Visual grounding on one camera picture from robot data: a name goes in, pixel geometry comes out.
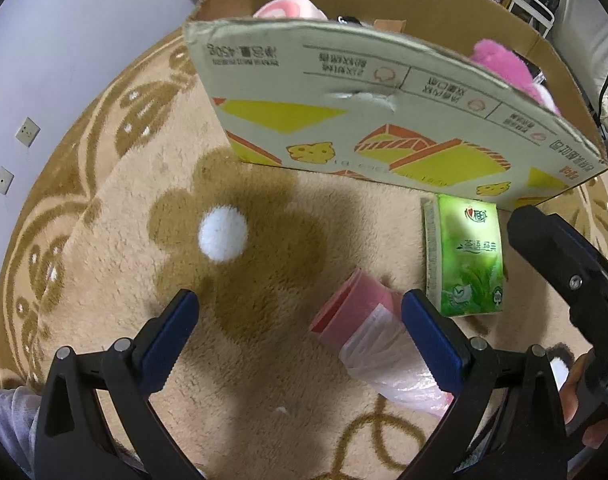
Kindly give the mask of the person's right hand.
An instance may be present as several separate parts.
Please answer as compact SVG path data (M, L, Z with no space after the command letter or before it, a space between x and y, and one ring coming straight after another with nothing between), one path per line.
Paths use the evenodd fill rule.
M559 396L564 415L564 421L568 424L572 422L578 410L578 397L576 394L577 386L584 373L588 354L582 354L570 369L566 382L560 389ZM583 443L588 448L596 450L604 443L608 436L608 419L600 420L588 427L583 436Z

